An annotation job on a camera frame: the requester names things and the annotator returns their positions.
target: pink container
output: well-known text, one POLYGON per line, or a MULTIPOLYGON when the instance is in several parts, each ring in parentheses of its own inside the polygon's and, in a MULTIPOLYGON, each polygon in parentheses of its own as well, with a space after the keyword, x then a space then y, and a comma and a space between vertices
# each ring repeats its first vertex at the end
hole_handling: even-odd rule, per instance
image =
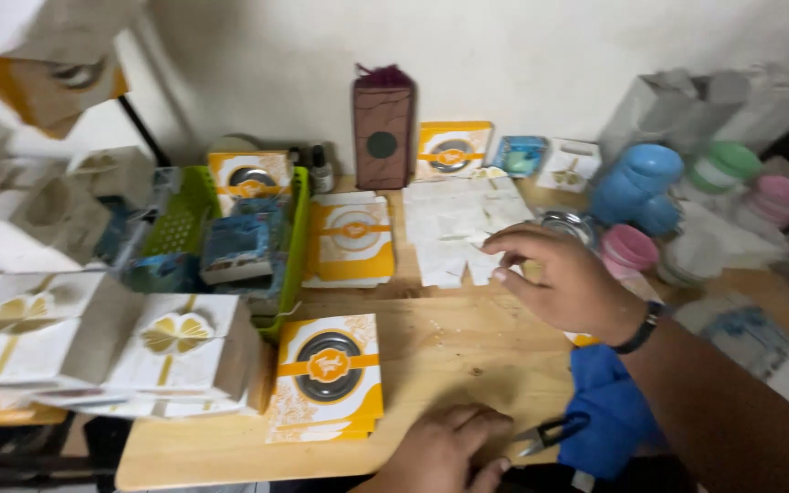
POLYGON ((745 204, 760 217, 782 227, 789 224, 789 178, 775 174, 760 176, 745 204))
POLYGON ((659 251, 641 231, 616 225, 601 237, 601 260, 614 277, 622 277, 657 263, 659 251))

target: blue plastic jar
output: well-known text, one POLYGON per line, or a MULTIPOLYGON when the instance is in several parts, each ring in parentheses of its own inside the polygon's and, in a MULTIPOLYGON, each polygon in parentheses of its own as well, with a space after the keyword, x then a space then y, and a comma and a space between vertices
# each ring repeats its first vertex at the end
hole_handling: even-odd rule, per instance
POLYGON ((683 171, 684 162, 668 147, 632 146, 593 191, 589 212, 608 226, 635 219, 644 203, 664 193, 683 171))

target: gold ribbon print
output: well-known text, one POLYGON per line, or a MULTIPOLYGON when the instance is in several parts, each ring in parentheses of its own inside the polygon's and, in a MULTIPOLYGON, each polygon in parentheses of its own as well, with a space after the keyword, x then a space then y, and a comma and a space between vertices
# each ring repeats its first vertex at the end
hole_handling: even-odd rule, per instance
POLYGON ((0 334, 9 336, 0 354, 0 375, 5 371, 21 335, 62 322, 62 319, 49 317, 53 309, 53 295, 47 288, 55 276, 46 276, 38 287, 0 304, 0 334))
POLYGON ((167 384, 176 356, 200 347, 212 337, 214 329, 209 322, 192 312, 195 302, 196 295, 190 295, 181 315, 167 313, 138 334, 149 351, 165 356, 157 377, 158 387, 167 384))

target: wooden table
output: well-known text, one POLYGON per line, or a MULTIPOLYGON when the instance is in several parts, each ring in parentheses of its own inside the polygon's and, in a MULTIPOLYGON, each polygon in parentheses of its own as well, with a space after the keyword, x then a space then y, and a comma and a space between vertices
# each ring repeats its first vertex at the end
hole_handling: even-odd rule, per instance
MULTIPOLYGON (((338 191, 348 190, 345 181, 338 191)), ((116 476, 123 490, 176 488, 293 478, 367 474, 382 465, 404 432, 437 404, 480 401, 512 415, 517 429, 561 413, 573 393, 568 369, 571 344, 537 320, 497 283, 457 289, 423 288, 416 255, 407 245, 400 192, 383 192, 394 212, 397 270, 376 289, 304 289, 293 320, 377 313, 386 417, 366 441, 265 445, 266 420, 229 416, 137 420, 116 476)), ((537 196, 532 202, 565 202, 573 196, 537 196)), ((685 302, 701 293, 650 279, 664 300, 685 302)), ((707 291, 737 290, 754 298, 789 329, 789 287, 775 274, 729 270, 707 291)), ((553 462, 556 449, 516 458, 553 462)))

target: pink lid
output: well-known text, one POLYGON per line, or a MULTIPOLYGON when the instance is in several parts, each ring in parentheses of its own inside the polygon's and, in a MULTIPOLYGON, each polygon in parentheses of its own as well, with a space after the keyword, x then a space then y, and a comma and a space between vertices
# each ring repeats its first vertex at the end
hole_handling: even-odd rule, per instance
POLYGON ((602 246, 614 261, 622 259, 630 267, 644 270, 657 263, 659 251, 653 241, 632 226, 616 225, 602 238, 602 246))
POLYGON ((757 178, 757 193, 782 208, 789 209, 789 178, 778 174, 767 174, 757 178))

